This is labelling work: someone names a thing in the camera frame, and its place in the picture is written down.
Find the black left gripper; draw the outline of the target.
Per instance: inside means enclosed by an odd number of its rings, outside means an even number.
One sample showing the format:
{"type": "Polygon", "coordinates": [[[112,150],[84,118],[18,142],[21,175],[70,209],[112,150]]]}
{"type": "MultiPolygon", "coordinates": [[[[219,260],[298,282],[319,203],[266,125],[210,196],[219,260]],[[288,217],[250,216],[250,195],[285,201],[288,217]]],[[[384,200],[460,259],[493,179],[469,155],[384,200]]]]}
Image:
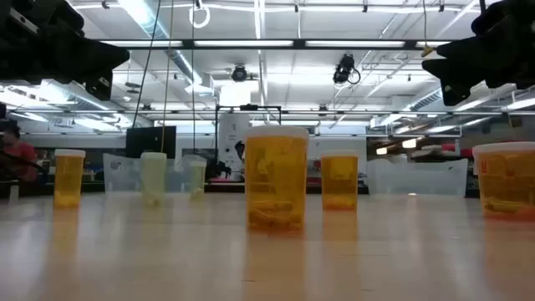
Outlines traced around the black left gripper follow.
{"type": "Polygon", "coordinates": [[[109,99],[112,70],[130,53],[87,38],[83,27],[68,0],[0,0],[0,80],[75,82],[109,99]]]}

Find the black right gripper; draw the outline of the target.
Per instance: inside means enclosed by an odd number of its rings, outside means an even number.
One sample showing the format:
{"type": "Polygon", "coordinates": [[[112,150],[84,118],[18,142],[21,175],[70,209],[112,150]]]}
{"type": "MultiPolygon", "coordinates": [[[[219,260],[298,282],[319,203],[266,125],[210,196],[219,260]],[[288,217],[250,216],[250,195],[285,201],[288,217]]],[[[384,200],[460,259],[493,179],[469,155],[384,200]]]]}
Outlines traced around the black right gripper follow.
{"type": "Polygon", "coordinates": [[[535,84],[535,0],[500,0],[471,23],[473,35],[436,48],[423,70],[442,81],[445,105],[457,105],[484,82],[489,88],[535,84]]]}

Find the slim amber pill bottle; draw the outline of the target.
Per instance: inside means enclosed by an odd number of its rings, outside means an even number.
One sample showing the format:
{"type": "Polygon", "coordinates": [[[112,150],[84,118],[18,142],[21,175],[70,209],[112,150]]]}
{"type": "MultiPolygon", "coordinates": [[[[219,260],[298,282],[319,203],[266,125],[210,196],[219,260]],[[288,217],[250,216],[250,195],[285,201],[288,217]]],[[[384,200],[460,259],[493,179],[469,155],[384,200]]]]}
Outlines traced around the slim amber pill bottle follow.
{"type": "Polygon", "coordinates": [[[55,207],[78,207],[81,199],[85,152],[57,149],[54,155],[53,204],[55,207]]]}

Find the pale yellow pill bottle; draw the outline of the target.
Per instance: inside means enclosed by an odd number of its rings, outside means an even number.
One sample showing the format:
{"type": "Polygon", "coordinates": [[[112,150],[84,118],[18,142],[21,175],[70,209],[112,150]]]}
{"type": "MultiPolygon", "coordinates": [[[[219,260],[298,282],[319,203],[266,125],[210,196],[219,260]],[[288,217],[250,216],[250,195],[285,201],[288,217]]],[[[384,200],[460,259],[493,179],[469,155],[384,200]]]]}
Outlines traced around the pale yellow pill bottle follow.
{"type": "Polygon", "coordinates": [[[159,206],[166,194],[165,153],[144,152],[140,157],[141,198],[149,206],[159,206]]]}

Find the wide amber bottle red print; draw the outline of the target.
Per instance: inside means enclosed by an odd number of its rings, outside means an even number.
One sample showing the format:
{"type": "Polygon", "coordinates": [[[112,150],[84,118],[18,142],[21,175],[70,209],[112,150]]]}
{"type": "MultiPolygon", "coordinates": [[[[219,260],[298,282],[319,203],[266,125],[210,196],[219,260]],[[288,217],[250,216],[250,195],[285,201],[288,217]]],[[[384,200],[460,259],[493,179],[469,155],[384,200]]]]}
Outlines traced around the wide amber bottle red print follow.
{"type": "Polygon", "coordinates": [[[535,142],[472,148],[485,217],[535,222],[535,142]]]}

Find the small pale pill bottle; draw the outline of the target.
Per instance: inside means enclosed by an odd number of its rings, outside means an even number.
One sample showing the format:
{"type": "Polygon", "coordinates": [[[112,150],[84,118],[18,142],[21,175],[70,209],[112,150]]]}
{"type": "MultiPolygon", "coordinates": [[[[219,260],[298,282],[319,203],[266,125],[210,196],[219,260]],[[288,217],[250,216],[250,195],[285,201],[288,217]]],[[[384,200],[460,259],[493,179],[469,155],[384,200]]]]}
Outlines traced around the small pale pill bottle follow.
{"type": "Polygon", "coordinates": [[[193,161],[190,164],[190,200],[199,201],[204,197],[206,162],[193,161]]]}

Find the small amber pill bottle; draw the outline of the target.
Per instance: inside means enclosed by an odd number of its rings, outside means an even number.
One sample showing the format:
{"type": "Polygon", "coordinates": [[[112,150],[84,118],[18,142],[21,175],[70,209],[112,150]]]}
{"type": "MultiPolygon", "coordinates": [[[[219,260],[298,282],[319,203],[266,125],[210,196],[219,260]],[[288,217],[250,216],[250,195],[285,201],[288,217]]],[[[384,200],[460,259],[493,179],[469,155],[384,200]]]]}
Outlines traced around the small amber pill bottle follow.
{"type": "Polygon", "coordinates": [[[321,189],[324,210],[356,211],[359,157],[353,150],[321,155],[321,189]]]}

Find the large amber pill bottle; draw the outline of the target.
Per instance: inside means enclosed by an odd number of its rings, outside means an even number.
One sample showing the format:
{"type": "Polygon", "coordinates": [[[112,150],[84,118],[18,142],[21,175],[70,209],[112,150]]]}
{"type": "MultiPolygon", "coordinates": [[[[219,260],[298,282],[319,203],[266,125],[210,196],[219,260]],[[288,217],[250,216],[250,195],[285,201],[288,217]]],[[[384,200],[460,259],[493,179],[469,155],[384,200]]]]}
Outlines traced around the large amber pill bottle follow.
{"type": "Polygon", "coordinates": [[[247,226],[300,232],[304,225],[308,132],[297,126],[263,125],[245,134],[247,226]]]}

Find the red storage bin rack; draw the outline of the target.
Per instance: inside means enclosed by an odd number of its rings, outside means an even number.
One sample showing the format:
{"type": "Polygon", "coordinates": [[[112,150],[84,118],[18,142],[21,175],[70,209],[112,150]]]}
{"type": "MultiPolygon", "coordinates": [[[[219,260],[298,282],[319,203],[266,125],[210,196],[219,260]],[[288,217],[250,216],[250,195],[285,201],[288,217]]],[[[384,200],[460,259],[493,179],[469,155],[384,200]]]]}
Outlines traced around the red storage bin rack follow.
{"type": "Polygon", "coordinates": [[[472,148],[461,148],[457,147],[455,144],[442,144],[441,150],[443,154],[452,154],[454,156],[459,156],[461,158],[472,158],[472,148]]]}

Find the clear plastic bin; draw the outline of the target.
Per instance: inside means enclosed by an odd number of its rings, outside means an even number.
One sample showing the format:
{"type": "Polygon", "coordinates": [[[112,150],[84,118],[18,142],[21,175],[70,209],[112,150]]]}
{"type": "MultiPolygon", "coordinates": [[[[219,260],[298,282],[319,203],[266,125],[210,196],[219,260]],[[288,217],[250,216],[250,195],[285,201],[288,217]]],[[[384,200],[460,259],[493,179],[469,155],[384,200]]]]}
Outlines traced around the clear plastic bin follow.
{"type": "Polygon", "coordinates": [[[468,159],[446,162],[367,162],[370,194],[465,196],[468,159]]]}
{"type": "MultiPolygon", "coordinates": [[[[166,160],[166,192],[190,193],[190,164],[205,161],[197,155],[185,155],[166,160]]],[[[141,192],[140,158],[104,154],[104,183],[106,192],[141,192]]]]}

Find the black overhead beam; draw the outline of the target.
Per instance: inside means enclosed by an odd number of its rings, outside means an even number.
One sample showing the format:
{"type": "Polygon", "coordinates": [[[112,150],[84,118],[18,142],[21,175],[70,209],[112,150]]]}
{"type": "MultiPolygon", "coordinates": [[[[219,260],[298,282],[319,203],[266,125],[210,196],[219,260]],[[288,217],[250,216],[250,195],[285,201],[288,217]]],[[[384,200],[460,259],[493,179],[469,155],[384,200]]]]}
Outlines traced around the black overhead beam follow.
{"type": "Polygon", "coordinates": [[[131,50],[153,49],[342,49],[342,50],[420,50],[449,43],[448,40],[394,39],[105,39],[107,43],[131,50]]]}

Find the person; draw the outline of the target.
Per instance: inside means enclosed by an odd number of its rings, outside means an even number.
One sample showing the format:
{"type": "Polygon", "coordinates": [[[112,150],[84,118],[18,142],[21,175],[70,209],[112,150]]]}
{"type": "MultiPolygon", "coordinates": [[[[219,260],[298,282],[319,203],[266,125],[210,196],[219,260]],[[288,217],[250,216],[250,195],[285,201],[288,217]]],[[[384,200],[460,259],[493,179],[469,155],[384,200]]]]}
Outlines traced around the person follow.
{"type": "Polygon", "coordinates": [[[38,171],[28,162],[35,163],[37,156],[32,145],[20,140],[20,128],[9,123],[2,133],[0,150],[8,156],[0,154],[0,166],[4,167],[8,176],[19,180],[33,182],[37,179],[38,171]]]}

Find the white machine cabinet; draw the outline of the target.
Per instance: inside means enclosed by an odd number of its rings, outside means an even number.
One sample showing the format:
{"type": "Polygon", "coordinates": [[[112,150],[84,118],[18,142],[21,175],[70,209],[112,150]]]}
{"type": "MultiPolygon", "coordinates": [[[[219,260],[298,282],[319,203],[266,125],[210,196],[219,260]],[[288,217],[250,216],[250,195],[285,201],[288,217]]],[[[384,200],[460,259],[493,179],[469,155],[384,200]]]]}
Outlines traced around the white machine cabinet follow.
{"type": "Polygon", "coordinates": [[[244,135],[250,128],[247,114],[224,113],[220,115],[218,131],[218,157],[232,171],[243,168],[244,135]]]}

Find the red white equipment cart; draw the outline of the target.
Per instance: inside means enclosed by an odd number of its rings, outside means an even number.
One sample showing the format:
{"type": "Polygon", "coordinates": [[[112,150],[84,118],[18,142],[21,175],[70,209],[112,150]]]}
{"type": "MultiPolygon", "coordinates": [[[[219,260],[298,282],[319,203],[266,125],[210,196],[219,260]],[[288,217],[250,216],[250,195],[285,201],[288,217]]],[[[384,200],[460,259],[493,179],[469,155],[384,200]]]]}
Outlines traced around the red white equipment cart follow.
{"type": "Polygon", "coordinates": [[[308,160],[307,185],[321,185],[321,160],[319,158],[313,158],[311,160],[308,160]]]}

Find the black aluminium table frame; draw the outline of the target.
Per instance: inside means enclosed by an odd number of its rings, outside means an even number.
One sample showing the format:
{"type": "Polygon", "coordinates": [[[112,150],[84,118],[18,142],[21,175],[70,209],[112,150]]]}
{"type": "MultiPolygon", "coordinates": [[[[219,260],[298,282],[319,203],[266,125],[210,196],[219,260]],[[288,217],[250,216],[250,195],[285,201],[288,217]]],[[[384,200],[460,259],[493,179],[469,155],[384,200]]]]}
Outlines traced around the black aluminium table frame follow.
{"type": "MultiPolygon", "coordinates": [[[[104,183],[102,181],[83,182],[83,193],[97,193],[104,192],[104,183]]],[[[222,183],[212,183],[205,185],[205,193],[243,193],[245,186],[242,183],[235,183],[232,185],[223,185],[222,183]]],[[[10,193],[10,184],[8,182],[0,182],[0,200],[8,199],[10,193]]],[[[23,183],[19,187],[19,196],[52,196],[54,193],[54,184],[36,184],[23,183]]],[[[465,198],[479,198],[480,192],[475,188],[466,190],[465,198]]]]}

